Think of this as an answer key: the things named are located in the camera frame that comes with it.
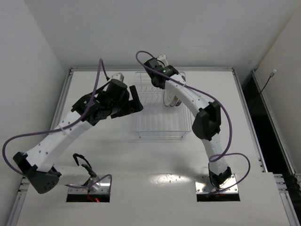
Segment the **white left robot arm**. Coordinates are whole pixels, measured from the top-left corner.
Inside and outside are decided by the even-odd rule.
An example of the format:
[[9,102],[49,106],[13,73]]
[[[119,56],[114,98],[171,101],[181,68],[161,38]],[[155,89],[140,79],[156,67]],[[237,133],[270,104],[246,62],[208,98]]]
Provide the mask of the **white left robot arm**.
[[99,121],[142,110],[136,87],[111,79],[94,94],[82,96],[53,133],[29,151],[17,152],[13,160],[39,194],[49,192],[56,185],[90,189],[100,178],[89,163],[68,167],[55,165],[56,160]]

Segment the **black rimmed clover plate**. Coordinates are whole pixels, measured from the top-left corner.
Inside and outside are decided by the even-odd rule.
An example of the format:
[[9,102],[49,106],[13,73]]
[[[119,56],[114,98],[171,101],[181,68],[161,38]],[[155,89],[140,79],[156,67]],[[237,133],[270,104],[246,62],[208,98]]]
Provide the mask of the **black rimmed clover plate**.
[[167,89],[164,90],[164,96],[163,96],[163,101],[164,101],[164,105],[166,107],[170,106],[173,97],[175,96],[175,94]]

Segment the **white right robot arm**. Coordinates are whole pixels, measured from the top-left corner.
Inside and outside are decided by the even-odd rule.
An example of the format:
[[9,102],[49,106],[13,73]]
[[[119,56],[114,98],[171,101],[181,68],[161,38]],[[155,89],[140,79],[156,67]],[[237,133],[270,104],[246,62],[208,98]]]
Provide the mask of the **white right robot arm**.
[[210,182],[217,189],[231,176],[231,169],[224,157],[220,140],[221,106],[217,101],[208,102],[188,85],[180,73],[171,65],[161,66],[151,58],[143,64],[152,85],[166,89],[191,111],[194,119],[192,131],[206,150],[209,159]]

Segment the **orange sunburst plate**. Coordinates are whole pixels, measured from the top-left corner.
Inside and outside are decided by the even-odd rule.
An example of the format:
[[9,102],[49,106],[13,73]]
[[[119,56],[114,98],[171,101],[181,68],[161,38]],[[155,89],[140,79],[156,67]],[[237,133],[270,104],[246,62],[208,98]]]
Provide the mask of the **orange sunburst plate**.
[[174,96],[173,99],[172,99],[172,102],[171,102],[170,106],[171,106],[171,107],[175,107],[177,101],[178,101],[178,97],[177,97],[177,96]]

